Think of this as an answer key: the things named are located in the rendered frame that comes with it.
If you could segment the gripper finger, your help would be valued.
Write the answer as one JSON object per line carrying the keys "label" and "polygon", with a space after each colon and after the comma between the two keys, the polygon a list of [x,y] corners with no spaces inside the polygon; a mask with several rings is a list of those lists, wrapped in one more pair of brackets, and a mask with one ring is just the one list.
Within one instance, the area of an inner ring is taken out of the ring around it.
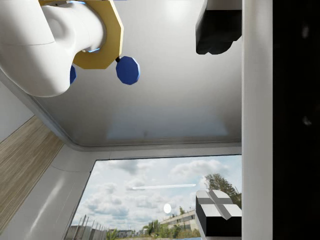
{"label": "gripper finger", "polygon": [[221,190],[198,190],[195,219],[202,240],[242,240],[242,210]]}
{"label": "gripper finger", "polygon": [[195,24],[195,51],[220,55],[242,36],[242,0],[204,0]]}

